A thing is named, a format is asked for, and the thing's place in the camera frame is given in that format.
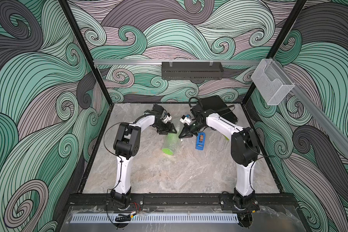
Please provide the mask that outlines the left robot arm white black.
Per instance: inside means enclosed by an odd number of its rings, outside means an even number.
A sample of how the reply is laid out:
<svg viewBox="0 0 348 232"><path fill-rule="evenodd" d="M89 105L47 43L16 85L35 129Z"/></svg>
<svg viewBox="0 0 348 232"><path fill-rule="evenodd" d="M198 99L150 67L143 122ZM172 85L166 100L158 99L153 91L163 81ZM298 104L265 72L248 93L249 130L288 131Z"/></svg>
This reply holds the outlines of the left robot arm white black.
<svg viewBox="0 0 348 232"><path fill-rule="evenodd" d="M140 148L141 133L153 127L160 135L176 134L172 115L161 105L154 104L132 122L119 122L113 151L117 159L117 176L114 186L107 192L119 208L128 208L131 203L131 171L134 157Z"/></svg>

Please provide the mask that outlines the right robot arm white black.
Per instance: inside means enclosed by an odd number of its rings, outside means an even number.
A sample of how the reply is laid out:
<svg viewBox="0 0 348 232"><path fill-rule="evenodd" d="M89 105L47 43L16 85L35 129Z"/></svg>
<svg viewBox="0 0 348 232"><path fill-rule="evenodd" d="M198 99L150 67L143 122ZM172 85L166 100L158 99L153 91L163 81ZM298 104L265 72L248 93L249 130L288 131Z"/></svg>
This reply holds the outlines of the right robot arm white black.
<svg viewBox="0 0 348 232"><path fill-rule="evenodd" d="M253 188L254 165L260 155L256 132L251 127L238 126L234 105L227 105L220 96L191 97L188 101L191 117L180 119L184 127L180 139L198 136L205 128L220 132L231 142L230 154L237 164L234 203L237 209L259 210Z"/></svg>

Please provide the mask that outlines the green plastic wine glass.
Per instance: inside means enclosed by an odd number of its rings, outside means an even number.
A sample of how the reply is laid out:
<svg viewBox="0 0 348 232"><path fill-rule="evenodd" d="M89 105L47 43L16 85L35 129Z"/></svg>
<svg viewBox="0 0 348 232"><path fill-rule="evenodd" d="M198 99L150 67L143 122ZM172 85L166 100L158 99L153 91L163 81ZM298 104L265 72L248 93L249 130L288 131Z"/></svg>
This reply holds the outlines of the green plastic wine glass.
<svg viewBox="0 0 348 232"><path fill-rule="evenodd" d="M177 149L178 136L173 133L169 133L163 143L161 148L162 152L167 155L174 155Z"/></svg>

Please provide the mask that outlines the clear bubble wrap sheet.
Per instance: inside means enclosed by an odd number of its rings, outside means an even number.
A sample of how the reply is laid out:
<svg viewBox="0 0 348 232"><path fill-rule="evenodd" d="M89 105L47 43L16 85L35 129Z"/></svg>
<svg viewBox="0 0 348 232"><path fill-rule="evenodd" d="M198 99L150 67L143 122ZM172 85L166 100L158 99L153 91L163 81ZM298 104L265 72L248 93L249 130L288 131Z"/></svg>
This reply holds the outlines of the clear bubble wrap sheet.
<svg viewBox="0 0 348 232"><path fill-rule="evenodd" d="M161 149L164 154L171 156L175 155L180 148L181 139L179 135L183 128L183 124L179 119L175 119L172 123L177 133L168 133Z"/></svg>

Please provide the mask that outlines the blue tape dispenser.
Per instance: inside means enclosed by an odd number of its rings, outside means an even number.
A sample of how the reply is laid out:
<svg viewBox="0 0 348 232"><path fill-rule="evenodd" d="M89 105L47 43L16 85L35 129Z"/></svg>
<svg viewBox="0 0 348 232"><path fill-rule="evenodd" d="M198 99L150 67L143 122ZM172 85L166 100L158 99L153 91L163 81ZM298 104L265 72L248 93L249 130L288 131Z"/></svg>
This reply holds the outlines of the blue tape dispenser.
<svg viewBox="0 0 348 232"><path fill-rule="evenodd" d="M196 137L196 150L203 150L205 147L206 134L204 132L198 133Z"/></svg>

